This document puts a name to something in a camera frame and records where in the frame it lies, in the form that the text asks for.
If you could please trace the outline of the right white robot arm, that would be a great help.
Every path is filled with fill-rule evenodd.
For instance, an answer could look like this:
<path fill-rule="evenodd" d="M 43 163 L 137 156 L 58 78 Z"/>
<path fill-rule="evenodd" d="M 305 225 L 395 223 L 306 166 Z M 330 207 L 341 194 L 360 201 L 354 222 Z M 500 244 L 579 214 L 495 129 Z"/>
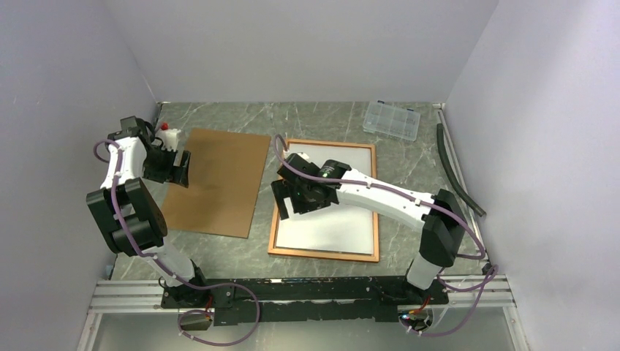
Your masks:
<path fill-rule="evenodd" d="M 288 154 L 277 174 L 271 189 L 281 219 L 331 205 L 352 205 L 419 229 L 419 249 L 402 284 L 410 303 L 428 297 L 432 283 L 457 258 L 466 222 L 452 192 L 442 189 L 433 195 L 402 189 L 334 159 L 318 167 L 304 153 Z"/>

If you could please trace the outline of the brown backing board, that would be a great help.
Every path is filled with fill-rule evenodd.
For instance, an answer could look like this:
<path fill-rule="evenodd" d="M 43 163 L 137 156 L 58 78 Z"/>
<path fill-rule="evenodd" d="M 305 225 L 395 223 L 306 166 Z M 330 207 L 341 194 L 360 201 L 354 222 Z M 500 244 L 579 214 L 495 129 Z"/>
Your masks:
<path fill-rule="evenodd" d="M 171 185 L 162 204 L 173 230 L 247 238 L 270 147 L 268 135 L 194 128 L 189 185 Z"/>

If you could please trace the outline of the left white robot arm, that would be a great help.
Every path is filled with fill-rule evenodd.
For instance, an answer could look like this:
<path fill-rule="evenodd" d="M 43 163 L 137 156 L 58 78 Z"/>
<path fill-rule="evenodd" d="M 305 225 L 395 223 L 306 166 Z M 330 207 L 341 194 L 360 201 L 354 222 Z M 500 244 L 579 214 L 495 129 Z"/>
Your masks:
<path fill-rule="evenodd" d="M 192 307 L 203 305 L 209 286 L 197 265 L 168 239 L 164 215 L 146 181 L 189 186 L 190 151 L 178 148 L 181 131 L 155 127 L 136 116 L 121 119 L 121 128 L 96 147 L 109 153 L 99 189 L 86 195 L 94 221 L 115 254 L 139 257 L 164 279 L 164 286 Z"/>

